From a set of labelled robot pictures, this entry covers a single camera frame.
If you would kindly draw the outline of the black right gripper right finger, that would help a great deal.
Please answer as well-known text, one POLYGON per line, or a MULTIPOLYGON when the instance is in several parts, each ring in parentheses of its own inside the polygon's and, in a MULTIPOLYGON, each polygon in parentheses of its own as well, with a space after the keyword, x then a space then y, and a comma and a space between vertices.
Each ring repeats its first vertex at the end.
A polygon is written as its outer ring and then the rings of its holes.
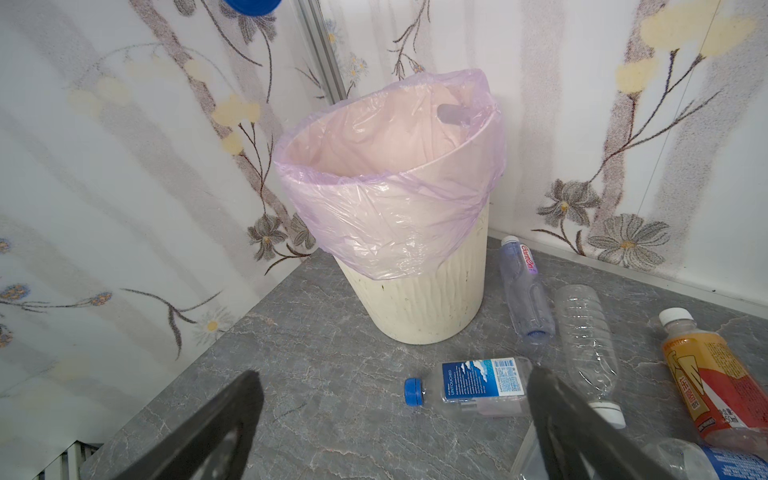
POLYGON ((527 396, 547 476, 670 479, 666 470, 614 429, 551 370, 535 366, 527 396))

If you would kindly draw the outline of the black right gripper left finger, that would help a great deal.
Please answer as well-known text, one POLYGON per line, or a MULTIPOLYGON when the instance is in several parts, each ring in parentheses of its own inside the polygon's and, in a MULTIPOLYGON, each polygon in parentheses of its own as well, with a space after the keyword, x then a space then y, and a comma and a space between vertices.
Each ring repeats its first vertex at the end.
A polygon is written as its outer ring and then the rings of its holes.
POLYGON ((265 395, 247 370, 119 479, 240 479, 246 469, 265 395))

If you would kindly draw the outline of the untouched water blue label bottle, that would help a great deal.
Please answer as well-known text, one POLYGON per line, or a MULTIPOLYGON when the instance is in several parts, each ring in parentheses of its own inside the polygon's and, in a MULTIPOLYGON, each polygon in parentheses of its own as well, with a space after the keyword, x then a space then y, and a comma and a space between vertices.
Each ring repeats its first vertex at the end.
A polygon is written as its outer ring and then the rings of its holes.
POLYGON ((443 362, 422 377, 404 381, 404 402, 444 414, 524 416, 530 413, 532 370, 532 362, 524 357, 443 362))

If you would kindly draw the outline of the Pepsi blue label bottle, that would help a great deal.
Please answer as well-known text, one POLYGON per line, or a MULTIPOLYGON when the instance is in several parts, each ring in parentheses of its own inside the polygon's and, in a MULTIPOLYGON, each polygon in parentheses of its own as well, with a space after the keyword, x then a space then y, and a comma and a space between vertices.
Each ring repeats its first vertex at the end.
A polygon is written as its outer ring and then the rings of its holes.
POLYGON ((767 461, 741 453, 693 442, 663 438, 651 441, 643 452, 675 479, 767 480, 767 461))

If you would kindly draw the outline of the soda water blue label bottle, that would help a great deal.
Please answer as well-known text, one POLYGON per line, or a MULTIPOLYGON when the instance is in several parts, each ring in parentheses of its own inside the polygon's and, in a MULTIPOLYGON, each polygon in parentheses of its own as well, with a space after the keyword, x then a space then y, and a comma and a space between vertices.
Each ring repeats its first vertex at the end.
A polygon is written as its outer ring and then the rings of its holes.
POLYGON ((225 3, 241 15, 260 17, 273 13, 281 0, 225 0, 225 3))

